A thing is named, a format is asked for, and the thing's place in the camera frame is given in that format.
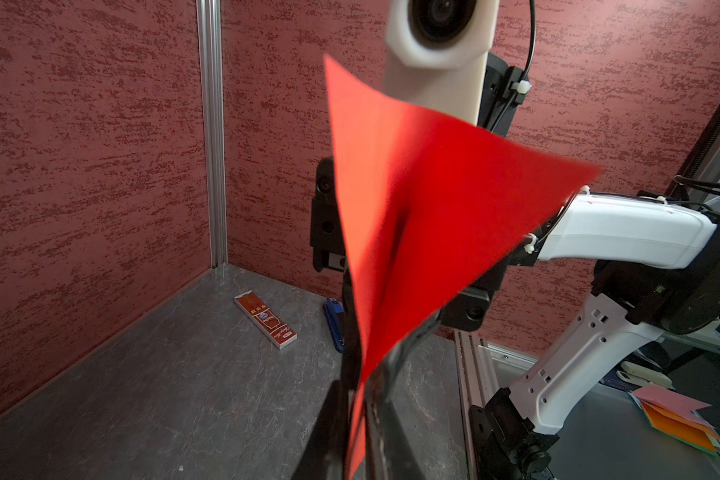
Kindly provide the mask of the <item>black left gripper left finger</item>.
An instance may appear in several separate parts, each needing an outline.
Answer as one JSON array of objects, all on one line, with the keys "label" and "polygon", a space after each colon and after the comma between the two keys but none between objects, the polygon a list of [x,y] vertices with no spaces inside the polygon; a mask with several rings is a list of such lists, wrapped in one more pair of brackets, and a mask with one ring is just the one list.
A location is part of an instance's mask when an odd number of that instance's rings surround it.
[{"label": "black left gripper left finger", "polygon": [[341,372],[326,394],[309,441],[292,479],[342,479],[350,435],[351,397],[360,376],[360,339],[350,270],[343,274],[341,299],[345,316],[345,350]]}]

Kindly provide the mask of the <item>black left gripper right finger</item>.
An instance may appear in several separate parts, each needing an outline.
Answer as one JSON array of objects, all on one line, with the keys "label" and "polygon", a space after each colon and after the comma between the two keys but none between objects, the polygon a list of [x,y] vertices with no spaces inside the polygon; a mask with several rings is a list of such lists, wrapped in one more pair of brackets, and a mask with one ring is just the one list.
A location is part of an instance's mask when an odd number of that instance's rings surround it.
[{"label": "black left gripper right finger", "polygon": [[412,351],[440,325],[439,312],[436,311],[385,355],[366,382],[367,479],[424,479],[395,409],[392,394]]}]

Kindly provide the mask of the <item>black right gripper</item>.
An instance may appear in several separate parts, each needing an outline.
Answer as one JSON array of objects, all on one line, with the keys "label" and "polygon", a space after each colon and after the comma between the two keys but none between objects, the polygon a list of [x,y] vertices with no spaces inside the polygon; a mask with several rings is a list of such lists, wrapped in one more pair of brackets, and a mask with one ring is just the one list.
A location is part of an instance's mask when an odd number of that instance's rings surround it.
[{"label": "black right gripper", "polygon": [[[490,53],[485,70],[480,100],[478,125],[501,137],[506,136],[515,110],[524,96],[515,93],[511,85],[521,80],[524,71],[510,66]],[[335,196],[333,159],[322,159],[316,171],[316,190],[311,205],[310,246],[313,248],[313,266],[316,271],[346,269],[345,247],[341,239],[338,204]],[[510,266],[529,266],[531,256],[521,247],[502,259],[497,266],[475,280],[437,311],[425,324],[472,332],[477,330],[488,311],[491,301],[501,287]]]}]

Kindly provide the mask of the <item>red square paper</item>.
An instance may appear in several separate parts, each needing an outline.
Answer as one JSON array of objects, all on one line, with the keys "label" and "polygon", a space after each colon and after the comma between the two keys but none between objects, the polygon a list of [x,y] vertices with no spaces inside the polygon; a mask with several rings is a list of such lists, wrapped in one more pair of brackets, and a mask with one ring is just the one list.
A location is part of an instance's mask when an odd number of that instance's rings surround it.
[{"label": "red square paper", "polygon": [[324,57],[363,388],[386,354],[599,167],[393,99]]}]

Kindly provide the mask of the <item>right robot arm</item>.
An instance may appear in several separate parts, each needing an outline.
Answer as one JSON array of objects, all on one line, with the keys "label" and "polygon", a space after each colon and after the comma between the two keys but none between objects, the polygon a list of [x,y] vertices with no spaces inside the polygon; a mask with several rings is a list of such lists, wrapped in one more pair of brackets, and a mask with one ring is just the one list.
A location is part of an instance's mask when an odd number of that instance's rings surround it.
[{"label": "right robot arm", "polygon": [[385,436],[391,351],[468,285],[529,247],[597,267],[576,319],[519,380],[474,411],[479,474],[543,470],[579,400],[621,359],[665,332],[720,314],[720,213],[591,194],[590,164],[530,150],[452,116],[393,99],[330,56],[324,72],[334,192],[358,341],[343,377],[355,396],[345,471],[372,454],[411,469]]}]

